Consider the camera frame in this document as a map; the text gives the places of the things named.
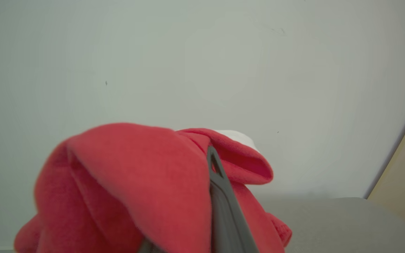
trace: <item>gray cushion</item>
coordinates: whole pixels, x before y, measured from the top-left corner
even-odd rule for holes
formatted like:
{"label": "gray cushion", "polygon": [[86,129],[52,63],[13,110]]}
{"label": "gray cushion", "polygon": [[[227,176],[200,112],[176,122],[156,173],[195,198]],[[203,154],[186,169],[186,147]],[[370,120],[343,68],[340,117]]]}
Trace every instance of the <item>gray cushion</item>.
{"label": "gray cushion", "polygon": [[287,253],[405,253],[405,222],[365,199],[259,201],[293,230]]}

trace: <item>gray plastic tool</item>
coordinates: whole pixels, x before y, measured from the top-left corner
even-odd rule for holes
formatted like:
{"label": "gray plastic tool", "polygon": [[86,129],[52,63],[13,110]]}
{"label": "gray plastic tool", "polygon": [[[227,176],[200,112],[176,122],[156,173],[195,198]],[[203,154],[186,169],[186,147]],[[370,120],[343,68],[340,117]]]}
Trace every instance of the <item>gray plastic tool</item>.
{"label": "gray plastic tool", "polygon": [[[212,253],[259,253],[214,147],[207,149],[212,201]],[[138,253],[165,253],[145,238]]]}

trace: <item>red fabric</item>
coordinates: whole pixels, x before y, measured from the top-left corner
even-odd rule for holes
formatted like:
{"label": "red fabric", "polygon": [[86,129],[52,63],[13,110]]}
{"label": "red fabric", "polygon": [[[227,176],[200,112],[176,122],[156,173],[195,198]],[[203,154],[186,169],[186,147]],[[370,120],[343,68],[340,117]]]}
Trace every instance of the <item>red fabric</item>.
{"label": "red fabric", "polygon": [[119,123],[56,147],[35,186],[38,214],[17,234],[19,253],[135,253],[143,237],[169,253],[210,252],[207,147],[231,180],[261,253],[283,253],[288,227],[244,184],[270,182],[262,155],[208,129]]}

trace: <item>white wall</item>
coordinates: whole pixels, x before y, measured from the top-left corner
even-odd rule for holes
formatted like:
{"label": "white wall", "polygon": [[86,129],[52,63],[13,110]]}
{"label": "white wall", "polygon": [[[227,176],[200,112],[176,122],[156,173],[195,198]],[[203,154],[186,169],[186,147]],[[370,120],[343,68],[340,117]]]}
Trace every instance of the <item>white wall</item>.
{"label": "white wall", "polygon": [[238,130],[275,170],[254,193],[362,197],[405,124],[405,1],[0,1],[0,245],[109,122]]}

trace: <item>red towel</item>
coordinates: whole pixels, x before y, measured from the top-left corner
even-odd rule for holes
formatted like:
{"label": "red towel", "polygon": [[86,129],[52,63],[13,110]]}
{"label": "red towel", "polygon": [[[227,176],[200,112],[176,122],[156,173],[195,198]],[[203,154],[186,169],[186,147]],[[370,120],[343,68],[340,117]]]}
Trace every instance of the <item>red towel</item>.
{"label": "red towel", "polygon": [[291,230],[244,184],[273,173],[254,149],[209,129],[119,123],[56,147],[35,185],[38,214],[15,239],[19,253],[135,253],[143,237],[169,253],[210,252],[207,147],[213,145],[261,253],[283,253]]}

